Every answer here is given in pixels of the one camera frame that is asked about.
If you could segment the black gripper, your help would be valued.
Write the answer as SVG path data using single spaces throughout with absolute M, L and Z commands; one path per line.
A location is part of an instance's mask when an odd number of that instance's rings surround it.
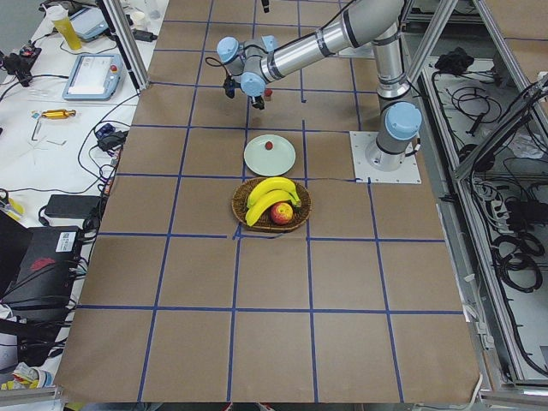
M 264 106 L 265 101 L 261 95 L 259 96 L 250 96 L 250 101 L 252 106 Z

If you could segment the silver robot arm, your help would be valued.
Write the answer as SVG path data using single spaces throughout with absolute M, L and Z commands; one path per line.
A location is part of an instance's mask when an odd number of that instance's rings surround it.
M 345 49 L 370 44 L 381 128 L 366 149 L 366 160 L 377 170 L 397 170 L 422 123 L 420 111 L 408 100 L 412 83 L 403 67 L 399 26 L 403 8 L 397 0 L 351 1 L 322 27 L 284 45 L 272 36 L 247 41 L 224 37 L 217 43 L 217 55 L 226 71 L 225 93 L 232 98 L 240 89 L 253 107 L 262 110 L 272 82 Z

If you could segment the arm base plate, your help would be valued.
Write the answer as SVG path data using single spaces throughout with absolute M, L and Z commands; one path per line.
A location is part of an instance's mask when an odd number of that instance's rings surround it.
M 363 183 L 421 184 L 412 143 L 408 143 L 404 153 L 387 154 L 378 148 L 377 135 L 377 132 L 349 132 L 355 180 Z

